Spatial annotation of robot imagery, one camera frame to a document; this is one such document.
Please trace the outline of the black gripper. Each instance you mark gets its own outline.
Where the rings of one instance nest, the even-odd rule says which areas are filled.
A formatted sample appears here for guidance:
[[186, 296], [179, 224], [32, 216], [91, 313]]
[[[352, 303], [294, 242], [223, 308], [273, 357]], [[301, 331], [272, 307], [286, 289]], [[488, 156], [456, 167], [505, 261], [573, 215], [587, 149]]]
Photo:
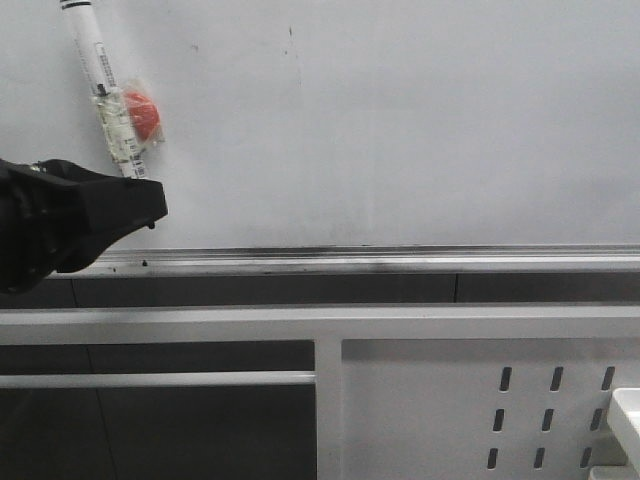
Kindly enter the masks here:
[[80, 271], [168, 214], [161, 183], [109, 177], [67, 160], [1, 162], [1, 292]]

